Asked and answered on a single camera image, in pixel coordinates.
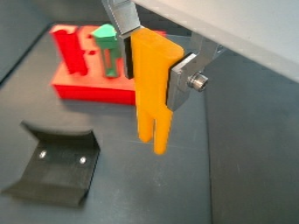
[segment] red peg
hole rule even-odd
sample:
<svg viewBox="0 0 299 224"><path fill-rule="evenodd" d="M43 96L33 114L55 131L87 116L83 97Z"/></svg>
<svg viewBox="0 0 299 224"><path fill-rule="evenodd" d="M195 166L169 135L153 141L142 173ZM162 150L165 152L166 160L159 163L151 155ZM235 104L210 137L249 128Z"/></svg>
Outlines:
<svg viewBox="0 0 299 224"><path fill-rule="evenodd" d="M79 27L75 25L55 25L51 29L51 35L65 59L70 74L89 74L85 51L81 47Z"/></svg>

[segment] red block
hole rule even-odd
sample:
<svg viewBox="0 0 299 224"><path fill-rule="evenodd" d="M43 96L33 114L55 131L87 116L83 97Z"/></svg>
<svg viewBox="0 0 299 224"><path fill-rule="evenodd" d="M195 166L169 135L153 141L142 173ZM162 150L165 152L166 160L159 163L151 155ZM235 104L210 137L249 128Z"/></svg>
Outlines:
<svg viewBox="0 0 299 224"><path fill-rule="evenodd" d="M78 33L79 45L85 51L82 56L87 64L87 75L83 76L81 71L71 74L69 69L70 63L66 62L66 57L63 57L65 61L61 63L51 84L62 99L135 105L135 82L125 76L125 63L122 59L117 62L121 77L115 79L105 77L101 50L90 35L98 28L98 26L83 26L78 31L73 32L74 34ZM59 31L61 33L61 30L69 31L70 29L74 29L74 26L55 25L51 31L57 31L57 33Z"/></svg>

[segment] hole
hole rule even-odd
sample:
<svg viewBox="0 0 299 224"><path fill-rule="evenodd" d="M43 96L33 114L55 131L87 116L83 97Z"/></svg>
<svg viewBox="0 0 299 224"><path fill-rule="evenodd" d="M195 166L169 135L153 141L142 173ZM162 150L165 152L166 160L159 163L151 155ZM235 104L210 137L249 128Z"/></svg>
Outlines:
<svg viewBox="0 0 299 224"><path fill-rule="evenodd" d="M79 162L85 165L87 163L87 158L86 157L82 157Z"/></svg>
<svg viewBox="0 0 299 224"><path fill-rule="evenodd" d="M97 51L90 51L89 52L89 55L95 55L97 54Z"/></svg>
<svg viewBox="0 0 299 224"><path fill-rule="evenodd" d="M41 158L46 158L46 155L47 155L47 150L45 150L43 152L42 152L42 154L41 154Z"/></svg>

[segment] metal plate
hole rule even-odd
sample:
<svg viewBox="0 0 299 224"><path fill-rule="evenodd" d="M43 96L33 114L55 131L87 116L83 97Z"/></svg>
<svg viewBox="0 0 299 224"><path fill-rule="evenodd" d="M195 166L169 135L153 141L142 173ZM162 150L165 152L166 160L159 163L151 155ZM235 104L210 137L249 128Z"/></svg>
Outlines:
<svg viewBox="0 0 299 224"><path fill-rule="evenodd" d="M22 179L3 193L78 207L90 191L99 144L91 130L66 132L23 126L39 139Z"/></svg>

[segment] gray panel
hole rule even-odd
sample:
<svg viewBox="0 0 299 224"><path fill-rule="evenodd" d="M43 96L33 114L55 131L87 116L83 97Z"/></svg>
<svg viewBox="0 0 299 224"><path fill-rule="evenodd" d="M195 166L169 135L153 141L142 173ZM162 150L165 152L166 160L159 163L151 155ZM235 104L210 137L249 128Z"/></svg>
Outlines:
<svg viewBox="0 0 299 224"><path fill-rule="evenodd" d="M23 0L0 0L0 82L14 69L50 20Z"/></svg>
<svg viewBox="0 0 299 224"><path fill-rule="evenodd" d="M70 209L0 196L0 223L211 223L203 95L194 92L175 113L169 152L157 156L137 137L135 107L58 98L50 82L59 62L46 35L0 90L0 189L22 177L37 145L23 119L93 128L102 152L87 203Z"/></svg>
<svg viewBox="0 0 299 224"><path fill-rule="evenodd" d="M299 84L233 52L206 75L214 223L299 223Z"/></svg>

